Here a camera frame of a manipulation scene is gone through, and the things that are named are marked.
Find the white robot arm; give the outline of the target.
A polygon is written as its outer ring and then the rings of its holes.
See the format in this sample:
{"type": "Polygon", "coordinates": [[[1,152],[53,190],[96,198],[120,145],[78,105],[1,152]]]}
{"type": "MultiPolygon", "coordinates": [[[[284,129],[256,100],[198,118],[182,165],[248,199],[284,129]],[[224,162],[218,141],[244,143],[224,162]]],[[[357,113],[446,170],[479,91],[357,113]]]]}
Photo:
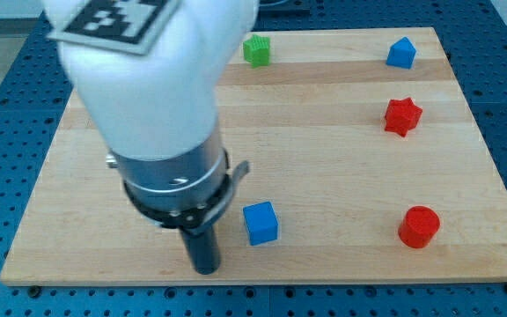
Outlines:
{"type": "Polygon", "coordinates": [[[164,227],[217,221],[228,167],[215,88],[257,0],[44,0],[50,38],[133,204],[164,227]]]}

